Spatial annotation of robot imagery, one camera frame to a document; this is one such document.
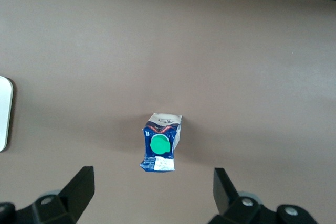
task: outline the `screw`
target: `screw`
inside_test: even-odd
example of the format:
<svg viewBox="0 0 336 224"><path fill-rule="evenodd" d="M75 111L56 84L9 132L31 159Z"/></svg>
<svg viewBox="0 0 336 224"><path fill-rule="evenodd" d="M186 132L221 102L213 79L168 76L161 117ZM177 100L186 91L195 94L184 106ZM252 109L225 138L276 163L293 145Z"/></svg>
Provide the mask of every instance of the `screw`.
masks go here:
<svg viewBox="0 0 336 224"><path fill-rule="evenodd" d="M41 205L49 204L53 200L53 197L45 198L41 201Z"/></svg>
<svg viewBox="0 0 336 224"><path fill-rule="evenodd" d="M242 202L243 202L243 204L244 204L245 206L247 206L247 207L251 207L251 206L253 206L253 202L252 202L252 200L250 200L250 199L248 199L248 198L244 198L244 199L242 199Z"/></svg>
<svg viewBox="0 0 336 224"><path fill-rule="evenodd" d="M285 212L292 216L298 215L298 212L292 207L286 207Z"/></svg>

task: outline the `green circle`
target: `green circle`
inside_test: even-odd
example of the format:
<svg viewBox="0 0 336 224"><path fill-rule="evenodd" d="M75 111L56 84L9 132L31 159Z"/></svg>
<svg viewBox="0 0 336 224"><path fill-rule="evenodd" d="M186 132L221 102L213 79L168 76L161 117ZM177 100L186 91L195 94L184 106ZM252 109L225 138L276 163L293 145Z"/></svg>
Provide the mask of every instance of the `green circle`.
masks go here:
<svg viewBox="0 0 336 224"><path fill-rule="evenodd" d="M156 154L162 155L170 151L170 142L168 137L163 134L157 134L152 137L150 147Z"/></svg>

